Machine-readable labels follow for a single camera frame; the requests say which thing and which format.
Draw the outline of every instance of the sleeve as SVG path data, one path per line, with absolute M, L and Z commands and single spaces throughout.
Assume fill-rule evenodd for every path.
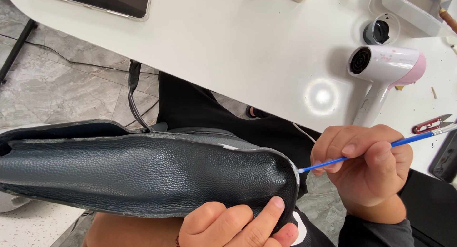
M 414 247 L 411 224 L 378 224 L 347 215 L 338 247 Z

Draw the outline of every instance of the hair dryer handle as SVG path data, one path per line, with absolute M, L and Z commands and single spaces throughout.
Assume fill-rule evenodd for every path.
M 372 127 L 376 117 L 381 111 L 382 105 L 387 99 L 389 90 L 387 86 L 375 85 L 371 87 L 362 106 L 357 112 L 353 125 L 362 127 Z

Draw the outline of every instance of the wooden handle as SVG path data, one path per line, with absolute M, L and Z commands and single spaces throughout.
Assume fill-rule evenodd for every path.
M 446 21 L 449 27 L 457 34 L 457 21 L 453 19 L 445 9 L 440 10 L 440 17 Z

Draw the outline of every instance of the red scissors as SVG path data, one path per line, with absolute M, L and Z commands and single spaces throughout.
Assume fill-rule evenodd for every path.
M 450 124 L 453 124 L 454 122 L 444 122 L 448 117 L 452 116 L 452 114 L 446 114 L 443 116 L 439 116 L 437 118 L 431 119 L 429 121 L 420 123 L 419 125 L 415 125 L 412 129 L 413 133 L 415 134 L 421 134 L 421 133 L 426 133 L 438 128 L 442 128 L 445 126 L 449 126 Z

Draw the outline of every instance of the fingernail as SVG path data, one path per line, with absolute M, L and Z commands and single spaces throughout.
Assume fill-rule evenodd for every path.
M 334 168 L 334 167 L 335 167 L 335 164 L 333 163 L 333 164 L 324 166 L 323 168 L 327 170 L 327 169 L 332 169 L 332 168 Z
M 319 165 L 319 164 L 322 164 L 322 162 L 321 161 L 314 161 L 314 165 Z M 323 170 L 323 167 L 315 168 L 315 170 L 321 171 L 321 170 Z
M 351 154 L 356 150 L 355 145 L 346 145 L 346 147 L 341 150 L 342 153 Z
M 278 207 L 278 209 L 284 208 L 284 201 L 281 197 L 279 197 L 279 196 L 273 197 L 273 202 L 275 203 L 276 207 Z
M 390 157 L 390 150 L 386 151 L 376 157 L 379 162 L 383 162 Z

